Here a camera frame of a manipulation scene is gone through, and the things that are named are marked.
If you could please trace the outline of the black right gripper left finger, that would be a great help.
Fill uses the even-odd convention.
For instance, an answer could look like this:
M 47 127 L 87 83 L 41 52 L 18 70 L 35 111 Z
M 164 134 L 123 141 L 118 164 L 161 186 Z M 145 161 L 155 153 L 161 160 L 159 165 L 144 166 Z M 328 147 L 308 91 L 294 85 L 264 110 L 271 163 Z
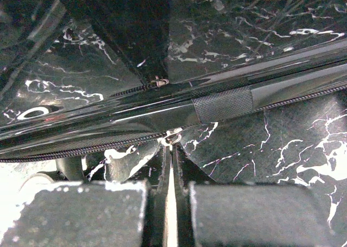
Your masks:
M 169 175 L 157 143 L 17 164 L 1 181 L 1 246 L 165 246 Z

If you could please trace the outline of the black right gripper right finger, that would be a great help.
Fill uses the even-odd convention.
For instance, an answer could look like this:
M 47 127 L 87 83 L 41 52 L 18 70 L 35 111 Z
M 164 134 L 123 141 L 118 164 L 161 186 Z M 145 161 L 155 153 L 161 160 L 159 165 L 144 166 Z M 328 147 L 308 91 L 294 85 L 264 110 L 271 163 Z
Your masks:
M 306 187 L 213 182 L 173 148 L 179 246 L 337 246 Z

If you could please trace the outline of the metal zipper pull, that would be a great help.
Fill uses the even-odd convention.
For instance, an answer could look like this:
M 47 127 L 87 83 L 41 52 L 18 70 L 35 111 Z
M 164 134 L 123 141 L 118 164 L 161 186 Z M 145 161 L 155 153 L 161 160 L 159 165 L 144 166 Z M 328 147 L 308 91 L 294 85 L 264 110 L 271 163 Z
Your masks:
M 158 143 L 165 146 L 165 147 L 169 147 L 171 145 L 174 145 L 181 140 L 181 138 L 182 138 L 181 132 L 182 131 L 183 131 L 182 128 L 175 128 L 172 130 L 168 130 L 166 132 L 166 134 L 164 135 L 164 137 L 157 139 Z

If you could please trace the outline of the space astronaut hard-shell suitcase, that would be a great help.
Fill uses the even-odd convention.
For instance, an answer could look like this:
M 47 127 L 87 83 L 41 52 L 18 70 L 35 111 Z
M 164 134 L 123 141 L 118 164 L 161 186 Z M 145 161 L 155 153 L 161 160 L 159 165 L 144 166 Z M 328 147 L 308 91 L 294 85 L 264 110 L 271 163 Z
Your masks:
M 231 180 L 346 106 L 346 0 L 1 0 L 1 162 L 158 143 Z

